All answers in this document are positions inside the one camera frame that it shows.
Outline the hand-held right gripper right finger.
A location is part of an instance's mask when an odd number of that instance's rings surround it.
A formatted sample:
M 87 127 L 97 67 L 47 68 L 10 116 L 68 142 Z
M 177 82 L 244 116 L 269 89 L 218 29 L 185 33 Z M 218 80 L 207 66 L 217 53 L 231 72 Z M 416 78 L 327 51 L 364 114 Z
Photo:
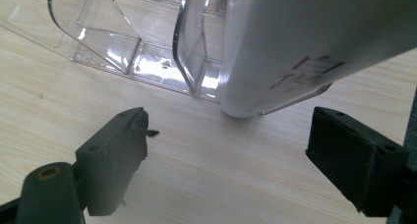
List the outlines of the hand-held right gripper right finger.
M 368 217 L 410 214 L 410 151 L 349 115 L 314 109 L 306 155 Z

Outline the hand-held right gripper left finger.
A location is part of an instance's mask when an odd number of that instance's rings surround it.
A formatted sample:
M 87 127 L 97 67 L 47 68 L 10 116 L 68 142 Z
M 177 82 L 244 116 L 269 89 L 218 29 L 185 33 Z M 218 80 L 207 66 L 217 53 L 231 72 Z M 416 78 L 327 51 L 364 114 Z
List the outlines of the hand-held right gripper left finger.
M 149 114 L 137 107 L 117 114 L 76 150 L 75 177 L 81 202 L 91 216 L 112 214 L 148 156 Z

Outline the clear acrylic book rack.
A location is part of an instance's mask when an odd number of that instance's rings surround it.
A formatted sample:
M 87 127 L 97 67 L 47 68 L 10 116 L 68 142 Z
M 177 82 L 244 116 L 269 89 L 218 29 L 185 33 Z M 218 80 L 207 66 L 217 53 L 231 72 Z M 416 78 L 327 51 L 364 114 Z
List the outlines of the clear acrylic book rack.
M 6 28 L 75 63 L 216 102 L 228 0 L 0 0 Z

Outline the white book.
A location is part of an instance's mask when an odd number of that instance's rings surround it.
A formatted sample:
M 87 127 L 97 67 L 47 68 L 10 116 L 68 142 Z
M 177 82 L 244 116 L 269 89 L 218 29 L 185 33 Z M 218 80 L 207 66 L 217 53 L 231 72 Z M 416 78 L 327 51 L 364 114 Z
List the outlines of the white book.
M 417 0 L 228 0 L 220 107 L 267 114 L 417 47 Z

